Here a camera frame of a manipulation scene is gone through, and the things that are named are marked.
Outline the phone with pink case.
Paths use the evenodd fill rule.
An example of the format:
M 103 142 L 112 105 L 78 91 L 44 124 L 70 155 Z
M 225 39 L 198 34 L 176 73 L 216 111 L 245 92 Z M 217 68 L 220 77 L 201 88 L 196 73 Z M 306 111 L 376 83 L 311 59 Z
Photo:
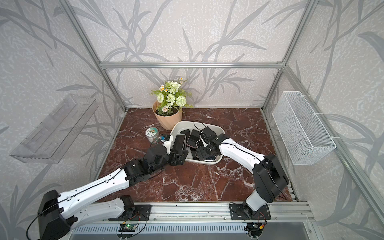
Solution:
M 186 138 L 187 138 L 187 136 L 185 134 L 176 135 L 172 150 L 174 150 L 174 151 L 186 150 Z

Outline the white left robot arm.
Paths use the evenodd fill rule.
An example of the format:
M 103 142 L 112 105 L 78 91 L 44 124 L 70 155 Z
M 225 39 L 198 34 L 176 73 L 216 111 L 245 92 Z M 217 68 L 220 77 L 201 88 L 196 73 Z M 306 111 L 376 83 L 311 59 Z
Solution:
M 108 176 L 71 191 L 58 193 L 51 190 L 45 193 L 35 217 L 40 239 L 58 240 L 64 237 L 75 227 L 75 223 L 80 222 L 76 214 L 82 208 L 112 193 L 147 181 L 151 175 L 168 165 L 183 165 L 187 155 L 184 147 L 167 150 L 163 145 L 155 145 L 148 149 L 142 159 L 132 160 Z

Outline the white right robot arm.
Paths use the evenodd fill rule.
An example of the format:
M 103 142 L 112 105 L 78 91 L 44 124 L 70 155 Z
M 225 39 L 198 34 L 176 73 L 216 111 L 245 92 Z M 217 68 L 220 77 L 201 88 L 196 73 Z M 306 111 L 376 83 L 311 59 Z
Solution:
M 245 201 L 251 211 L 256 212 L 267 203 L 272 203 L 288 186 L 289 178 L 279 159 L 273 154 L 258 154 L 224 134 L 211 141 L 200 139 L 197 147 L 196 155 L 199 160 L 219 155 L 229 157 L 253 174 L 255 190 Z

